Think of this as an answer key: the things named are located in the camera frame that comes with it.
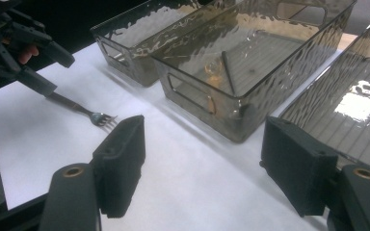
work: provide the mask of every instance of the transparent storage container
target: transparent storage container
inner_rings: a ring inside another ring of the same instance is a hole
[[[339,166],[370,166],[370,26],[280,117],[340,151]]]
[[[240,0],[150,0],[91,32],[107,63],[144,87],[158,80],[149,54]]]
[[[245,0],[159,49],[165,95],[244,141],[336,51],[355,1],[322,2]]]

